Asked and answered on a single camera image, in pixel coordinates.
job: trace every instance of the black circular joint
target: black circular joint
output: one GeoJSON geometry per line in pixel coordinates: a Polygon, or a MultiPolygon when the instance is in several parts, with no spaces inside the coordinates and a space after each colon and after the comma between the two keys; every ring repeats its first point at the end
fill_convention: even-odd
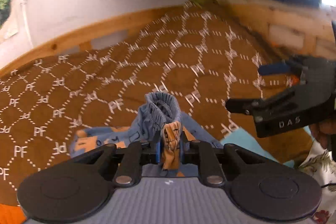
{"type": "Polygon", "coordinates": [[[96,212],[110,189],[90,165],[64,164],[27,177],[17,200],[26,216],[44,223],[70,223],[96,212]]]}
{"type": "Polygon", "coordinates": [[[241,174],[231,196],[242,211],[271,221],[294,221],[312,215],[321,201],[321,188],[297,171],[284,174],[241,174]]]}

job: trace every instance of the gray ribbed panel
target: gray ribbed panel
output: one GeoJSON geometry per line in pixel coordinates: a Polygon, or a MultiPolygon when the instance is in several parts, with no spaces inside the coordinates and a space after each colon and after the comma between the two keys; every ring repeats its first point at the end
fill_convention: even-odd
{"type": "MultiPolygon", "coordinates": [[[[38,224],[28,220],[26,224],[38,224]]],[[[239,211],[221,189],[197,178],[142,178],[117,190],[97,214],[78,224],[261,224],[239,211]]],[[[311,219],[299,224],[314,224],[311,219]]]]}

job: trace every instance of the silver bolt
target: silver bolt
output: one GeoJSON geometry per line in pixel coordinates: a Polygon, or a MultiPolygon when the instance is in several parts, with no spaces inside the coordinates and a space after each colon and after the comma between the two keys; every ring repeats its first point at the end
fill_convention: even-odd
{"type": "Polygon", "coordinates": [[[223,178],[220,177],[220,176],[208,176],[207,177],[207,181],[210,183],[210,184],[221,184],[223,182],[223,178]]]}
{"type": "Polygon", "coordinates": [[[255,120],[256,122],[262,122],[262,121],[263,121],[263,118],[262,118],[261,116],[256,116],[256,117],[254,118],[254,120],[255,120]]]}
{"type": "Polygon", "coordinates": [[[115,182],[118,184],[130,184],[132,182],[132,178],[129,176],[118,176],[115,179],[115,182]]]}

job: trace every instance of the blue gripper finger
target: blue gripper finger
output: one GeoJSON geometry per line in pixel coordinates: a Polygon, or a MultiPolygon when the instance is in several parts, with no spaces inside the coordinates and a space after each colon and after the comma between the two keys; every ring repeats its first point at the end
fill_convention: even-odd
{"type": "Polygon", "coordinates": [[[263,65],[259,67],[258,72],[261,76],[285,74],[290,72],[290,66],[283,62],[263,65]]]}

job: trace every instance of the wooden bed frame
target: wooden bed frame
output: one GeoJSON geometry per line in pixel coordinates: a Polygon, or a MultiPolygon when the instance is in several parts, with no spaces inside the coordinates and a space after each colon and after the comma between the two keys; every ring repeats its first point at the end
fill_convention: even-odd
{"type": "MultiPolygon", "coordinates": [[[[336,20],[336,10],[333,8],[303,8],[273,0],[217,1],[238,17],[241,24],[260,33],[272,45],[286,46],[302,54],[336,59],[335,37],[331,27],[331,21],[336,20]]],[[[91,50],[91,40],[94,38],[122,30],[127,30],[128,35],[134,35],[171,8],[142,10],[76,29],[23,54],[2,68],[0,76],[32,60],[56,55],[75,46],[79,46],[82,51],[91,50]]]]}

